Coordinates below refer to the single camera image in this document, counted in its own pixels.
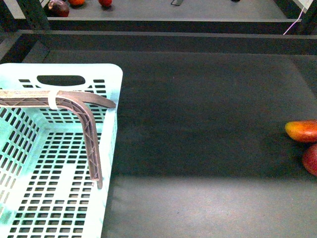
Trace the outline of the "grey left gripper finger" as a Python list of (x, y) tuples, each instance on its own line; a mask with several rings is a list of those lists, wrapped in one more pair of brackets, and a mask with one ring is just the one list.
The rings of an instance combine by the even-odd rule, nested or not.
[(65, 101), (88, 103), (110, 109), (116, 107), (115, 102), (100, 95), (82, 91), (60, 91), (60, 90), (1, 90), (0, 105), (2, 107), (49, 107), (58, 109)]
[(97, 129), (94, 116), (86, 103), (103, 105), (103, 97), (1, 97), (0, 106), (10, 108), (56, 107), (72, 111), (79, 118), (86, 146), (90, 178), (97, 182), (97, 188), (103, 187)]

